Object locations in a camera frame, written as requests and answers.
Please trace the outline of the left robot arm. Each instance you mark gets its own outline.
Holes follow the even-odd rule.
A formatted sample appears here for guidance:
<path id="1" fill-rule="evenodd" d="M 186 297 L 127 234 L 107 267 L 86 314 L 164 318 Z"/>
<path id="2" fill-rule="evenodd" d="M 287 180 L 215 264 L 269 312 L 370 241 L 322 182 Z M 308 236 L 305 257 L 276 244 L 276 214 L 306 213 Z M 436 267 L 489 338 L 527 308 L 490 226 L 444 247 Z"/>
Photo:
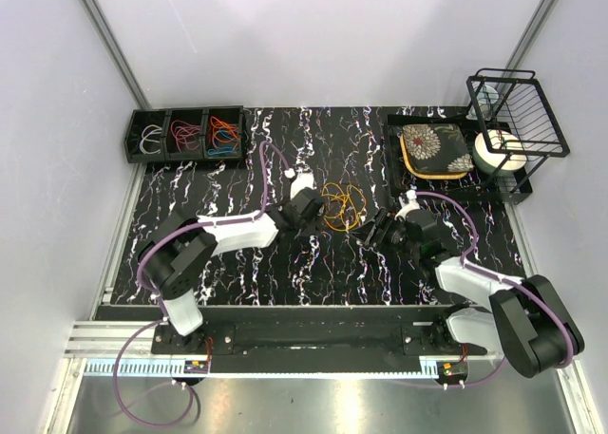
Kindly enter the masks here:
<path id="1" fill-rule="evenodd" d="M 312 232 L 323 207 L 314 175 L 285 172 L 289 197 L 249 214 L 186 217 L 175 210 L 150 236 L 138 256 L 137 281 L 155 294 L 162 317 L 173 327 L 172 343 L 193 354 L 204 345 L 203 316 L 195 297 L 200 273 L 212 257 L 267 248 L 284 236 Z"/>

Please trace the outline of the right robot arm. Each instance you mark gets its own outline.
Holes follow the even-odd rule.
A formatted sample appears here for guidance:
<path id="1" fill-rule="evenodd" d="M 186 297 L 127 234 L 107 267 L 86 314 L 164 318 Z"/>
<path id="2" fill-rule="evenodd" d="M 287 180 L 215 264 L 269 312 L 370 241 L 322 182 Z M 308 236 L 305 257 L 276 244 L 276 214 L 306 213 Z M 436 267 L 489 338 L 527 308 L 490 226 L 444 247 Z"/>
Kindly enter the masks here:
<path id="1" fill-rule="evenodd" d="M 548 278 L 513 277 L 461 257 L 446 226 L 418 204 L 395 214 L 381 209 L 353 233 L 367 246 L 405 255 L 440 290 L 471 301 L 434 321 L 429 340 L 440 353 L 475 345 L 531 378 L 583 352 L 583 336 Z"/>

